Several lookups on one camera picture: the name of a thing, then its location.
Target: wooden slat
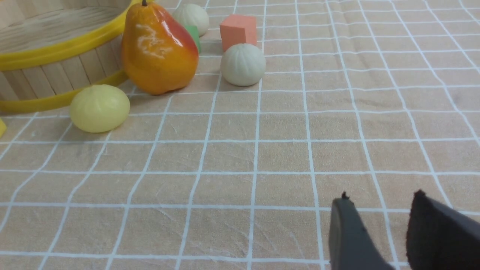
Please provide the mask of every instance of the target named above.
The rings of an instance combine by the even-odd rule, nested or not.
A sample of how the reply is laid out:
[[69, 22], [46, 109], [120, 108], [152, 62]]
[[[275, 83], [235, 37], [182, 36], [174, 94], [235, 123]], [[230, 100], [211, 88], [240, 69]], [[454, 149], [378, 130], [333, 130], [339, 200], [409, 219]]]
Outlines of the wooden slat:
[[0, 1], [0, 29], [25, 19], [16, 0]]
[[7, 78], [12, 89], [20, 100], [36, 99], [30, 83], [21, 70], [4, 71], [3, 75]]
[[61, 65], [74, 89], [90, 85], [82, 61], [80, 61], [78, 56], [63, 60]]
[[120, 35], [113, 40], [110, 41], [110, 45], [112, 46], [113, 53], [115, 54], [115, 58], [117, 60], [117, 65], [120, 69], [123, 68], [123, 64], [121, 61], [121, 39], [123, 35]]
[[96, 52], [107, 77], [113, 75], [119, 70], [117, 59], [115, 58], [112, 46], [110, 46], [109, 43], [105, 43], [98, 47]]
[[48, 98], [55, 95], [42, 68], [33, 67], [22, 70], [37, 98]]
[[74, 90], [60, 63], [43, 65], [42, 69], [55, 94], [63, 94]]
[[15, 94], [3, 72], [0, 72], [0, 86], [2, 86], [0, 89], [0, 100], [18, 100], [17, 94]]
[[80, 60], [82, 61], [85, 73], [87, 74], [88, 80], [91, 84], [94, 84], [106, 77], [96, 50], [82, 53], [80, 55]]
[[[0, 0], [0, 54], [37, 49], [96, 29], [131, 0]], [[0, 71], [0, 100], [31, 100], [83, 88], [122, 67], [121, 39], [60, 62]]]

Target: orange foam cube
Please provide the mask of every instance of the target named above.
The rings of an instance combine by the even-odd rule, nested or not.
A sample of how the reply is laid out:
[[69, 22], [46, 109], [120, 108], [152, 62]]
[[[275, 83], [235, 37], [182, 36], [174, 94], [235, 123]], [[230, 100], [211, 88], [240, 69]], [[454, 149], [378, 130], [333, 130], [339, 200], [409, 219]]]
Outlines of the orange foam cube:
[[236, 44], [257, 46], [257, 20], [255, 16], [231, 14], [220, 24], [223, 51]]

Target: yellow basket rim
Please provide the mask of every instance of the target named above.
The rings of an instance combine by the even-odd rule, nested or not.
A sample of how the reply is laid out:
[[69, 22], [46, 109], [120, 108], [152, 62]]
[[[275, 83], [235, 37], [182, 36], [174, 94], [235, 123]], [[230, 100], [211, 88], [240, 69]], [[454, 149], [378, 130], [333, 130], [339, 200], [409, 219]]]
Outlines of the yellow basket rim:
[[103, 26], [61, 43], [11, 53], [0, 54], [0, 71], [30, 68], [65, 60], [99, 47], [123, 33], [128, 9], [141, 0], [131, 0], [120, 15]]

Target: yellow plastic rim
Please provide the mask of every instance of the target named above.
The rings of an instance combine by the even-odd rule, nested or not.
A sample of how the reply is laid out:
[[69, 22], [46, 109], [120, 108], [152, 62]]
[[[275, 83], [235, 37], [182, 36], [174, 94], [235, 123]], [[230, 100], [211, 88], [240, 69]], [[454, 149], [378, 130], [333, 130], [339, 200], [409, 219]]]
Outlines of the yellow plastic rim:
[[[128, 79], [123, 71], [119, 71], [110, 77], [96, 82], [96, 85], [118, 86]], [[9, 113], [30, 113], [45, 110], [54, 110], [69, 106], [72, 99], [82, 91], [80, 88], [65, 94], [51, 96], [48, 98], [20, 100], [20, 101], [0, 101], [0, 111]]]
[[[112, 39], [123, 33], [123, 30], [125, 29], [125, 17], [128, 9], [132, 5], [140, 3], [141, 1], [142, 0], [131, 0], [129, 7], [115, 19], [84, 35], [38, 49], [0, 54], [0, 71], [30, 68], [58, 62], [110, 42]], [[118, 86], [127, 79], [128, 77], [125, 72], [119, 71], [95, 84]], [[82, 89], [83, 88], [76, 89], [65, 94], [48, 98], [0, 101], [0, 111], [9, 113], [30, 113], [66, 107], [70, 105], [73, 97], [75, 97], [75, 95]]]

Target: yellow object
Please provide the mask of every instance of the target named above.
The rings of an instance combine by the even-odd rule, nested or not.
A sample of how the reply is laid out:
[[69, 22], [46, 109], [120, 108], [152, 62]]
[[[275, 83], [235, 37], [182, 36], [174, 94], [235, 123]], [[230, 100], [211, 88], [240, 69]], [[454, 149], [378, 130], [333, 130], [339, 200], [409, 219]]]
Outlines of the yellow object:
[[5, 125], [3, 120], [0, 118], [0, 138], [3, 136], [6, 130], [7, 130], [7, 125]]
[[130, 112], [130, 101], [120, 89], [109, 85], [87, 87], [70, 105], [70, 118], [79, 129], [101, 133], [121, 125]]
[[[119, 71], [112, 76], [97, 82], [97, 84], [118, 86], [127, 79], [128, 77], [125, 72]], [[48, 98], [20, 101], [0, 101], [0, 111], [9, 113], [30, 113], [67, 107], [70, 105], [75, 95], [83, 89], [84, 88], [77, 89], [65, 94], [56, 95]]]
[[[139, 2], [141, 2], [141, 0], [131, 0], [129, 6]], [[91, 51], [123, 33], [127, 10], [128, 9], [103, 26], [70, 40], [38, 49], [0, 54], [0, 73], [1, 71], [22, 70], [56, 63]], [[95, 82], [94, 84], [117, 86], [126, 79], [126, 74], [123, 71], [119, 71], [110, 77]], [[0, 100], [0, 111], [10, 113], [29, 113], [65, 107], [70, 104], [73, 97], [81, 90], [82, 89], [75, 89], [71, 92], [39, 99]]]

